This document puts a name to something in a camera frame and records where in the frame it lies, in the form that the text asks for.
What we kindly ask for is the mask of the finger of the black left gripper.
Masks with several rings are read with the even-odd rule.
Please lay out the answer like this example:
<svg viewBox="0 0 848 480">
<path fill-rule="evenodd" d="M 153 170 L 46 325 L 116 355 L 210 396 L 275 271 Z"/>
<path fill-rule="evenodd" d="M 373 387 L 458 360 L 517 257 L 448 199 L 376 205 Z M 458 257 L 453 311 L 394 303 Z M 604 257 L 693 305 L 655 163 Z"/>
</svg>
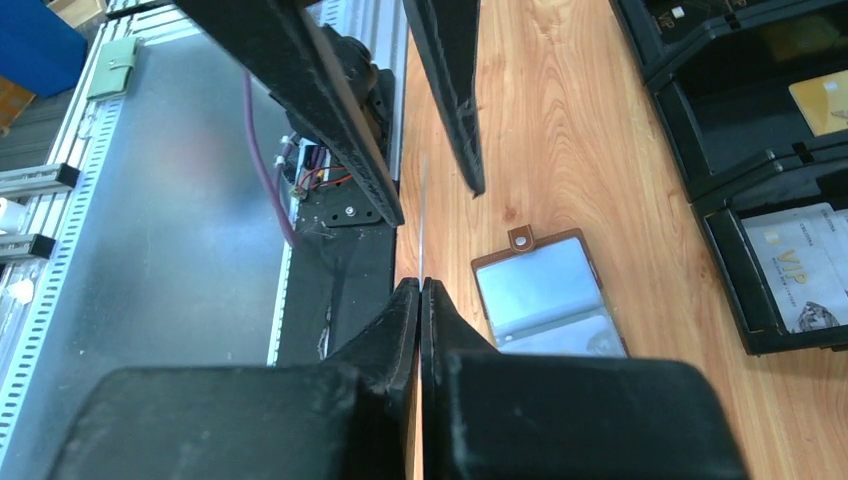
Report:
<svg viewBox="0 0 848 480">
<path fill-rule="evenodd" d="M 476 99 L 481 3 L 411 0 L 403 6 L 457 166 L 480 196 L 486 190 Z"/>
<path fill-rule="evenodd" d="M 326 35 L 304 1 L 180 1 L 178 7 L 327 145 L 392 227 L 399 196 Z"/>
</svg>

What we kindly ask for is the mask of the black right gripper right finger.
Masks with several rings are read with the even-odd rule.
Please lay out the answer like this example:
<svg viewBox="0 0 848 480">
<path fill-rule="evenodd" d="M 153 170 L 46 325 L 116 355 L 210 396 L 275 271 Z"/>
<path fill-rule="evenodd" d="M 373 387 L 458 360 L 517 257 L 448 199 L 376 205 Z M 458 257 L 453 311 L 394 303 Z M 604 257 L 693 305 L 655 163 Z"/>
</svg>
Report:
<svg viewBox="0 0 848 480">
<path fill-rule="evenodd" d="M 721 403 L 671 360 L 498 352 L 442 282 L 421 294 L 427 479 L 745 479 Z"/>
</svg>

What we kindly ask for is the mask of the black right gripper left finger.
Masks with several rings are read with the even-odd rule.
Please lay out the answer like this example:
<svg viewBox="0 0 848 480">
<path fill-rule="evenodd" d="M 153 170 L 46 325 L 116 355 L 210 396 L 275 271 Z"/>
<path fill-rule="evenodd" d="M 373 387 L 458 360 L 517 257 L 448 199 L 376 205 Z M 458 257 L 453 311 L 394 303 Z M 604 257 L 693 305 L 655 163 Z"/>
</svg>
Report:
<svg viewBox="0 0 848 480">
<path fill-rule="evenodd" d="M 52 479 L 402 479 L 419 282 L 325 360 L 126 368 L 92 390 Z"/>
</svg>

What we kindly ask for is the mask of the brown leather card holder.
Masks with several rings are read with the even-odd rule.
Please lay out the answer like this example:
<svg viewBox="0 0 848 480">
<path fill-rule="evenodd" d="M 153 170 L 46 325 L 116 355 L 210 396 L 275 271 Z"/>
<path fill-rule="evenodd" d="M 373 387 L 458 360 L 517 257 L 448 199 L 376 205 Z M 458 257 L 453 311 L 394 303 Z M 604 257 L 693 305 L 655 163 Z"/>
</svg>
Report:
<svg viewBox="0 0 848 480">
<path fill-rule="evenodd" d="M 583 232 L 538 237 L 525 225 L 509 247 L 471 261 L 497 350 L 626 358 Z"/>
</svg>

